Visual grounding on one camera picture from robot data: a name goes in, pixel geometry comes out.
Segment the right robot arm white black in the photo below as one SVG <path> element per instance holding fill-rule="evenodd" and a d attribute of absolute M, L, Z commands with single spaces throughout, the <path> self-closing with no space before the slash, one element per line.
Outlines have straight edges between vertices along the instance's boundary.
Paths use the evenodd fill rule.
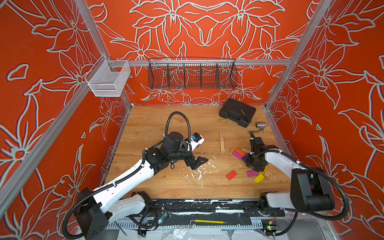
<path fill-rule="evenodd" d="M 262 138 L 256 137 L 254 132 L 250 132 L 250 146 L 251 152 L 245 161 L 247 167 L 263 173 L 272 164 L 291 180 L 289 192 L 260 195 L 258 209 L 261 213 L 285 209 L 328 221 L 341 220 L 348 215 L 350 203 L 347 194 L 323 169 L 305 165 L 275 145 L 265 145 Z M 339 192 L 343 207 L 337 215 L 326 216 L 322 212 L 331 211 L 336 205 L 333 190 Z"/>

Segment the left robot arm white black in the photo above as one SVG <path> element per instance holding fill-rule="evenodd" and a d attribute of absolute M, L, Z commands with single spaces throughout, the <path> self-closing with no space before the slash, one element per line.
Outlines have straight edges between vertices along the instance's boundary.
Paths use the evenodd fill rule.
<path fill-rule="evenodd" d="M 121 198 L 160 171 L 173 168 L 176 162 L 184 161 L 192 170 L 208 162 L 207 158 L 196 158 L 193 153 L 204 142 L 199 133 L 188 131 L 188 136 L 184 138 L 178 132 L 169 132 L 175 115 L 189 122 L 183 113 L 172 112 L 166 122 L 164 138 L 143 150 L 142 158 L 133 167 L 101 187 L 92 191 L 84 188 L 79 192 L 76 204 L 67 211 L 62 222 L 62 233 L 66 239 L 93 239 L 108 223 L 117 220 L 118 215 L 128 217 L 142 212 L 151 201 L 146 193 L 137 193 L 131 198 L 131 204 Z"/>

